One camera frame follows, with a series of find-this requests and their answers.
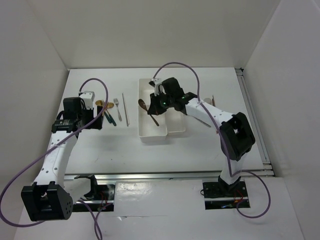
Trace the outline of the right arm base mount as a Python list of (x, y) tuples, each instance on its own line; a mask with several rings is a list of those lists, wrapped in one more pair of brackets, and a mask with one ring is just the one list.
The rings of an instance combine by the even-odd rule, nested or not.
[(226, 210), (238, 208), (250, 208), (247, 187), (244, 181), (231, 191), (223, 191), (217, 181), (203, 182), (200, 194), (204, 197), (204, 206), (206, 210)]

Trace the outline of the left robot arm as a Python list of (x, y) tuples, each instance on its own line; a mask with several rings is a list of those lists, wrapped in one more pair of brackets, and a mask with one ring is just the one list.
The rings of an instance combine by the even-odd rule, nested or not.
[(103, 117), (94, 119), (95, 94), (80, 93), (78, 97), (63, 99), (63, 110), (51, 127), (50, 146), (54, 148), (44, 158), (42, 168), (32, 185), (24, 186), (21, 198), (31, 221), (67, 220), (74, 204), (82, 197), (92, 200), (99, 187), (93, 175), (78, 176), (70, 186), (64, 185), (64, 177), (72, 150), (77, 143), (80, 128), (101, 130)]

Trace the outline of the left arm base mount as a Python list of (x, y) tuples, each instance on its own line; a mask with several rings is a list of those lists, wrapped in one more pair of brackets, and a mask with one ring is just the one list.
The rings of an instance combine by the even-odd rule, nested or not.
[(64, 188), (73, 199), (73, 212), (113, 212), (116, 185), (98, 183), (95, 175), (67, 175)]

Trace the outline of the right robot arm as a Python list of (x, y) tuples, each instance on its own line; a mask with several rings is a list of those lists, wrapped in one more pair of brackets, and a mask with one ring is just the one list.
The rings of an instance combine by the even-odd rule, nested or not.
[(226, 165), (218, 177), (218, 190), (223, 196), (230, 196), (241, 179), (244, 160), (255, 144), (252, 128), (242, 112), (233, 114), (206, 103), (198, 95), (185, 93), (176, 78), (166, 80), (153, 78), (148, 83), (154, 88), (150, 94), (149, 115), (161, 115), (169, 108), (191, 116), (216, 128), (220, 146), (226, 156)]

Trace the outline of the large silver fork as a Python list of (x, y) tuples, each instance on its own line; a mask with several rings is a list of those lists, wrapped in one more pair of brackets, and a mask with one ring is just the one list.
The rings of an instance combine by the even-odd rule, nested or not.
[(211, 128), (211, 126), (210, 126), (209, 124), (203, 122), (202, 120), (200, 120), (200, 119), (198, 119), (198, 118), (196, 118), (196, 117), (193, 117), (193, 118), (196, 119), (198, 122), (202, 123), (203, 125), (205, 125), (206, 127)]

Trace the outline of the gold fork green handle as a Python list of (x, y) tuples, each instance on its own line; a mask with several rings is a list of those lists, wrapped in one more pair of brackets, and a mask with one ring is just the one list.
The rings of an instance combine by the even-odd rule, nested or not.
[(103, 110), (105, 110), (105, 102), (103, 100), (97, 100), (95, 102), (95, 105), (98, 106), (98, 107), (102, 107)]

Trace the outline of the dark wooden spoon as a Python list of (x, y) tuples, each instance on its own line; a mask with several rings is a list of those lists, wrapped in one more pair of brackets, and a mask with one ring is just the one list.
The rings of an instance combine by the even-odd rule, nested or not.
[[(145, 110), (146, 112), (148, 112), (147, 105), (146, 105), (145, 101), (142, 100), (141, 98), (138, 99), (138, 105), (139, 105), (143, 110)], [(159, 123), (157, 122), (157, 120), (156, 120), (152, 115), (150, 115), (150, 114), (148, 114), (148, 115), (151, 117), (151, 119), (153, 120), (153, 122), (155, 123), (155, 125), (156, 125), (157, 127), (159, 127), (160, 125), (159, 125)]]

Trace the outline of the gold spoon green handle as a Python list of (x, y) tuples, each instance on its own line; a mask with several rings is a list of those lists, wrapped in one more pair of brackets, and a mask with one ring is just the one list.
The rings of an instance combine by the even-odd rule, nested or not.
[(106, 113), (110, 117), (110, 119), (112, 121), (111, 124), (116, 127), (117, 126), (116, 121), (115, 121), (115, 119), (113, 118), (113, 116), (110, 113), (110, 109), (113, 108), (113, 107), (114, 107), (114, 104), (112, 102), (108, 102), (104, 111), (106, 111)]

